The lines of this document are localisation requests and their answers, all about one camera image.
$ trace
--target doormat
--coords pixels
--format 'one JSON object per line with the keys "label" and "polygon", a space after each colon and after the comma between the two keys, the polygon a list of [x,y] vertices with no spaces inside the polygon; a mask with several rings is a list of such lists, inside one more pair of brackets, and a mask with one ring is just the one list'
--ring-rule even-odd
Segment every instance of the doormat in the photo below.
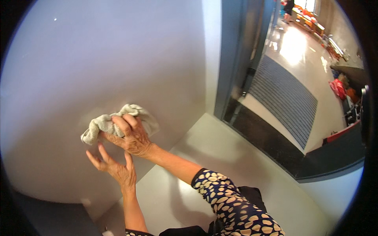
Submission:
{"label": "doormat", "polygon": [[304,149],[318,105],[312,93],[268,56],[261,59],[249,93],[286,127]]}

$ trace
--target red bag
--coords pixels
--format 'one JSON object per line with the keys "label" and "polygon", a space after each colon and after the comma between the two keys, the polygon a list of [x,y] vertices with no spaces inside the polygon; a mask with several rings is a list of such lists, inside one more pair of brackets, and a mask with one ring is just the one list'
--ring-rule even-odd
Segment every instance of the red bag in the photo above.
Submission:
{"label": "red bag", "polygon": [[332,82],[328,81],[328,83],[330,84],[331,89],[333,90],[333,92],[337,96],[339,96],[341,100],[344,100],[344,99],[347,98],[347,94],[345,93],[345,89],[342,86],[342,82],[340,80],[335,79]]}

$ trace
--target patterned shirt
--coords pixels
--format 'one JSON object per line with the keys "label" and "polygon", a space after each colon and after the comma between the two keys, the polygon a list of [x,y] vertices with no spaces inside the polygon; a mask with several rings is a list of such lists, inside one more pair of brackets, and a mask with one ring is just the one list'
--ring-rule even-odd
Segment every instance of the patterned shirt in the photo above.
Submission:
{"label": "patterned shirt", "polygon": [[[285,235],[278,223],[267,212],[248,202],[227,176],[203,168],[195,175],[192,187],[210,203],[213,212],[223,222],[221,232],[214,235]],[[126,229],[126,236],[130,235],[151,236]]]}

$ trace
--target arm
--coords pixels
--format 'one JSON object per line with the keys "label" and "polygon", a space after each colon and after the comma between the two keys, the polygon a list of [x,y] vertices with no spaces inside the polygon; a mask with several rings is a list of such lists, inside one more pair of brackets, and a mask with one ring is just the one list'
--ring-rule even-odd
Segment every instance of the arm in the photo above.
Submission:
{"label": "arm", "polygon": [[148,233],[143,213],[136,199],[136,192],[123,193],[122,195],[126,230],[137,230]]}
{"label": "arm", "polygon": [[123,195],[126,231],[148,233],[143,213],[136,199],[136,173],[131,155],[125,152],[126,165],[121,165],[108,155],[101,143],[98,144],[98,149],[104,162],[94,157],[88,150],[87,156],[99,171],[108,172],[119,183]]}
{"label": "arm", "polygon": [[125,137],[120,138],[104,132],[101,135],[127,152],[150,160],[187,184],[191,184],[202,194],[203,198],[211,205],[213,212],[222,221],[221,233],[228,232],[230,234],[240,231],[243,235],[274,233],[273,235],[278,236],[284,234],[277,222],[242,196],[228,177],[202,168],[200,165],[169,153],[152,143],[148,139],[139,117],[114,116],[112,121],[119,126]]}

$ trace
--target hand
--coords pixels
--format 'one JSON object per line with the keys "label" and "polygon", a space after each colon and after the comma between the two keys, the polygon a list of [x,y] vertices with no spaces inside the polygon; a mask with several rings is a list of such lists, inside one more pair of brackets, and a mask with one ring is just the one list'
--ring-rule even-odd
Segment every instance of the hand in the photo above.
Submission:
{"label": "hand", "polygon": [[108,153],[102,143],[98,143],[98,150],[102,156],[104,162],[102,162],[98,157],[93,156],[88,150],[86,154],[92,164],[99,171],[108,172],[121,186],[121,191],[135,191],[136,184],[136,173],[133,158],[127,152],[125,152],[126,165],[121,165],[116,162]]}
{"label": "hand", "polygon": [[123,148],[130,154],[145,157],[153,143],[148,138],[148,135],[142,126],[141,119],[126,114],[122,117],[113,116],[112,121],[118,125],[125,136],[121,138],[102,131],[100,132],[100,135],[109,142]]}

